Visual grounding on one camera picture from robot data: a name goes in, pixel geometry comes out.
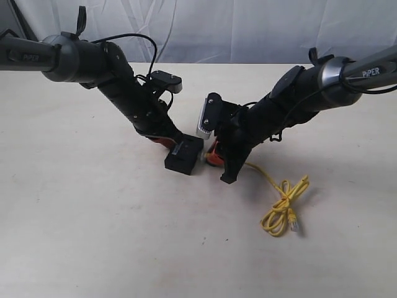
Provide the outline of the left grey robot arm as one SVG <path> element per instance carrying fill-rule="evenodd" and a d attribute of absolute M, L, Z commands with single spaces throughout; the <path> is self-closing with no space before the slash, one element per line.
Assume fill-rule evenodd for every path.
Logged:
<path fill-rule="evenodd" d="M 62 32 L 42 42 L 1 34 L 1 70 L 39 71 L 54 82 L 97 88 L 134 126 L 136 132 L 172 149 L 183 134 L 168 115 L 165 92 L 179 93 L 182 80 L 163 71 L 135 74 L 115 37 L 93 42 Z"/>

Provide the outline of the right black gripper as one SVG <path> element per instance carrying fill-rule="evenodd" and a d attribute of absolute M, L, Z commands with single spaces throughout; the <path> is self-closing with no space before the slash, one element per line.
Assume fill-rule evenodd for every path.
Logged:
<path fill-rule="evenodd" d="M 234 183 L 252 149 L 282 129 L 285 106 L 276 101 L 239 104 L 229 121 L 214 131 L 215 141 L 204 154 L 205 162 L 223 167 L 220 180 Z"/>

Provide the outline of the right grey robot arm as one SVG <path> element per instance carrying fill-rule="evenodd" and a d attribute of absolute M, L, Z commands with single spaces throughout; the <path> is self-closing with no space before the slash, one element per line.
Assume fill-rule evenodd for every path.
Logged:
<path fill-rule="evenodd" d="M 395 46 L 361 60 L 319 57 L 316 48 L 308 56 L 311 68 L 294 66 L 257 102 L 239 105 L 218 93 L 206 97 L 197 134 L 215 136 L 205 159 L 224 167 L 222 181 L 235 182 L 252 149 L 266 140 L 280 142 L 285 128 L 304 124 L 321 111 L 351 106 L 363 94 L 396 90 Z"/>

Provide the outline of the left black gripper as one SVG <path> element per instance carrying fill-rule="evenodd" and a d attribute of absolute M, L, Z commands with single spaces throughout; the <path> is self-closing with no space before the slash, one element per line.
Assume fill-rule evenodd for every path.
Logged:
<path fill-rule="evenodd" d="M 172 150 L 182 132 L 168 116 L 164 104 L 135 78 L 114 78 L 102 84 L 102 94 L 132 123 L 136 132 Z"/>

